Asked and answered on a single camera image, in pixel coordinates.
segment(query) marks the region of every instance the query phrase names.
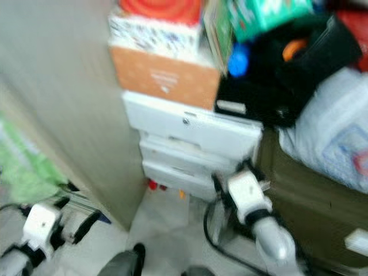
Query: white floor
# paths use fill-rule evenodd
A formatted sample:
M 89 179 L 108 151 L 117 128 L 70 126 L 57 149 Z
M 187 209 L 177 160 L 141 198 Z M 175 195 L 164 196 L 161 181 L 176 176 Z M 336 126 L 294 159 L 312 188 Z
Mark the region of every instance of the white floor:
M 255 275 L 219 255 L 206 242 L 202 229 L 205 206 L 200 200 L 180 199 L 176 190 L 148 190 L 130 233 L 97 222 L 77 246 L 64 246 L 53 262 L 41 266 L 34 275 L 95 276 L 116 253 L 137 242 L 144 243 L 147 249 L 143 276 L 179 276 L 194 264 L 209 267 L 216 276 Z M 85 217 L 70 212 L 66 215 L 66 229 L 75 231 Z M 234 242 L 246 259 L 259 261 L 252 245 L 239 244 Z

